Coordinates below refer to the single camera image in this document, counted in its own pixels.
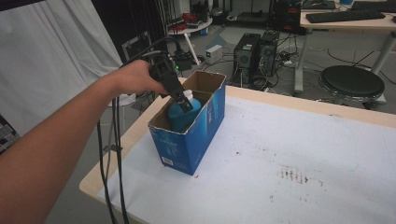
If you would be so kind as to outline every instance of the chair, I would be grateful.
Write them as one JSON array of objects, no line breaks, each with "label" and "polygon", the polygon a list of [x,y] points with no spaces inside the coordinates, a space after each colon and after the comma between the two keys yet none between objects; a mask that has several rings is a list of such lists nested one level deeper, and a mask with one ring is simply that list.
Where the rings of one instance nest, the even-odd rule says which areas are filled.
[{"label": "chair", "polygon": [[325,68],[318,82],[334,95],[334,104],[342,105],[344,100],[350,100],[361,102],[366,109],[372,108],[385,89],[382,79],[374,73],[348,65]]}]

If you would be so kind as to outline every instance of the white table surface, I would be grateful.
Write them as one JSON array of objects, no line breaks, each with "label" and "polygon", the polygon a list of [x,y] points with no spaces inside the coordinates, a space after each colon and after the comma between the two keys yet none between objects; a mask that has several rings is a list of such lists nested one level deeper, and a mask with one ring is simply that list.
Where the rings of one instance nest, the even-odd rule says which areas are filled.
[{"label": "white table surface", "polygon": [[148,223],[396,223],[395,136],[395,128],[227,96],[194,176],[164,167],[149,133],[129,150],[127,210]]}]

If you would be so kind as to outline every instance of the blue canister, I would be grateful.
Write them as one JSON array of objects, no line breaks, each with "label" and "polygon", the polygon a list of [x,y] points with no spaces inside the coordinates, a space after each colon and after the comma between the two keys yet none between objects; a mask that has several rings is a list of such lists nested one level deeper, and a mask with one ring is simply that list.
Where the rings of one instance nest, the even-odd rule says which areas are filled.
[{"label": "blue canister", "polygon": [[197,99],[193,98],[191,90],[183,91],[183,93],[187,99],[190,100],[192,104],[192,110],[184,113],[180,105],[178,105],[177,102],[174,102],[167,111],[167,116],[169,118],[172,131],[177,133],[182,133],[187,128],[189,128],[201,109],[201,103]]}]

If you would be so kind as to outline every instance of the blue cardboard box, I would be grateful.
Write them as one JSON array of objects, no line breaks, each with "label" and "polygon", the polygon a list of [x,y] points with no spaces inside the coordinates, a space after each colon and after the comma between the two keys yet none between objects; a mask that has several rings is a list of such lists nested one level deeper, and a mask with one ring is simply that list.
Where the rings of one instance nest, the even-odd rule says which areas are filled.
[{"label": "blue cardboard box", "polygon": [[225,78],[217,73],[195,71],[183,83],[192,90],[202,108],[193,124],[183,133],[171,131],[166,111],[169,100],[148,123],[152,139],[163,165],[193,175],[224,119]]}]

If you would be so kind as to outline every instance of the white nozzle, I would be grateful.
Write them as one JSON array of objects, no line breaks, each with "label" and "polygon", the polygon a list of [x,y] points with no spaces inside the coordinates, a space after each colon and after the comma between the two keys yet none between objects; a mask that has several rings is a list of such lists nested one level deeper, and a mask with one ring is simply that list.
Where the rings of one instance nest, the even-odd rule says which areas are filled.
[{"label": "white nozzle", "polygon": [[190,103],[192,103],[192,98],[193,98],[192,90],[183,91],[183,94],[184,94],[184,96],[187,97],[187,99],[189,99]]}]

